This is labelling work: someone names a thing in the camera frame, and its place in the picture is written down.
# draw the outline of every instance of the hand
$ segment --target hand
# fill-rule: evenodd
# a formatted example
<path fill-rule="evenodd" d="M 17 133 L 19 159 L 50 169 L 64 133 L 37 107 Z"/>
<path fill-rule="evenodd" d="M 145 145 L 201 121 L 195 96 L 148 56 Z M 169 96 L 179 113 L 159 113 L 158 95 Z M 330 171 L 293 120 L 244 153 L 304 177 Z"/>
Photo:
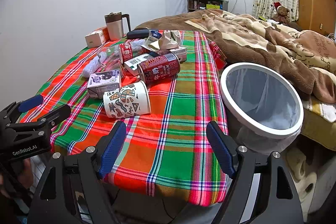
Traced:
<path fill-rule="evenodd" d="M 32 165 L 30 163 L 30 159 L 23 160 L 23 171 L 17 177 L 17 180 L 26 188 L 28 189 L 33 185 L 34 177 L 32 172 Z M 3 176 L 0 174 L 0 192 L 9 198 L 8 193 L 3 188 Z"/>

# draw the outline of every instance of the plaid tablecloth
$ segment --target plaid tablecloth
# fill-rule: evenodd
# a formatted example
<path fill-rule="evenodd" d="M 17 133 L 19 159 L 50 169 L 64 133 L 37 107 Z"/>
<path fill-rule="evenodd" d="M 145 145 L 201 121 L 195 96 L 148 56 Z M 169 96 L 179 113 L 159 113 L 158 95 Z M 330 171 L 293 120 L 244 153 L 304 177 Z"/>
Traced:
<path fill-rule="evenodd" d="M 151 114 L 122 119 L 127 137 L 105 181 L 131 192 L 208 206 L 223 201 L 226 193 L 226 174 L 206 138 L 206 125 L 212 120 L 227 134 L 216 68 L 223 67 L 225 57 L 204 34 L 181 34 L 187 61 L 181 63 L 178 75 L 147 87 Z M 35 121 L 62 104 L 71 107 L 71 116 L 52 130 L 54 151 L 80 153 L 108 134 L 116 122 L 106 116 L 102 100 L 89 98 L 87 80 L 81 76 L 102 47 L 85 48 L 71 58 L 39 90 L 43 104 L 21 117 L 21 122 Z"/>

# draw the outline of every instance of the metal bolt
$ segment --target metal bolt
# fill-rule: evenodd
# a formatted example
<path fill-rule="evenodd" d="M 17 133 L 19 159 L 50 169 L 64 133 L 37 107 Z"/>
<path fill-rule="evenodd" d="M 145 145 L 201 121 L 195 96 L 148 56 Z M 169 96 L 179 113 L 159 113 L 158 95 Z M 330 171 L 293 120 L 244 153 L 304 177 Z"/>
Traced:
<path fill-rule="evenodd" d="M 60 156 L 61 156 L 61 153 L 60 153 L 60 152 L 56 152 L 56 153 L 53 154 L 52 157 L 53 157 L 54 159 L 58 159 Z"/>
<path fill-rule="evenodd" d="M 277 158 L 277 159 L 280 158 L 280 153 L 279 152 L 274 151 L 272 153 L 272 155 L 273 155 L 274 158 Z"/>
<path fill-rule="evenodd" d="M 241 146 L 238 147 L 238 150 L 239 150 L 240 152 L 245 153 L 245 152 L 247 151 L 247 148 L 246 148 L 246 146 L 241 145 Z"/>
<path fill-rule="evenodd" d="M 94 146 L 89 146 L 88 148 L 86 148 L 86 152 L 88 153 L 93 153 L 96 150 L 96 148 Z"/>

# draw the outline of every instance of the blue gripper pad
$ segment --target blue gripper pad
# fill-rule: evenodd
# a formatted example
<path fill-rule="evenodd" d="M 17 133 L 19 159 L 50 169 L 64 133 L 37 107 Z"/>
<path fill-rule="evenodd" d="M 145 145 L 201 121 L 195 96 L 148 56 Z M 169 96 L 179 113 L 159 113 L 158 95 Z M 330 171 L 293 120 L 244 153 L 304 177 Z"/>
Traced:
<path fill-rule="evenodd" d="M 234 168 L 232 154 L 230 153 L 228 147 L 224 144 L 219 134 L 224 133 L 220 130 L 219 126 L 215 123 L 216 128 L 214 127 L 215 122 L 210 122 L 207 125 L 207 138 L 211 145 L 212 150 L 215 153 L 215 156 L 218 160 L 218 163 L 222 169 L 222 171 L 227 174 L 230 178 L 233 178 L 236 174 L 236 170 Z"/>
<path fill-rule="evenodd" d="M 126 138 L 126 125 L 124 122 L 117 122 L 112 128 L 108 136 L 102 138 L 108 138 L 111 135 L 113 137 L 107 143 L 106 149 L 102 154 L 100 154 L 100 168 L 98 175 L 100 179 L 103 179 L 106 174 L 110 173 L 113 165 L 118 157 L 119 151 L 124 144 Z"/>
<path fill-rule="evenodd" d="M 19 112 L 20 113 L 25 113 L 29 110 L 31 110 L 34 107 L 39 106 L 40 104 L 43 103 L 43 97 L 42 95 L 36 95 L 32 98 L 29 98 L 25 101 L 23 101 L 20 105 L 19 105 Z"/>

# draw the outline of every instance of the teddy bear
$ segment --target teddy bear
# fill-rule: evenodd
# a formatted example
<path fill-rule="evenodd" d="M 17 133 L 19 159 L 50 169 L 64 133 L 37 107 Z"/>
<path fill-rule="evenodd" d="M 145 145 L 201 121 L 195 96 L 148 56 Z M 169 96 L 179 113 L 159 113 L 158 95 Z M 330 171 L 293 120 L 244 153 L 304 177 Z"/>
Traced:
<path fill-rule="evenodd" d="M 289 10 L 282 6 L 280 2 L 274 2 L 274 8 L 276 11 L 274 11 L 273 17 L 271 19 L 280 23 L 289 24 Z"/>

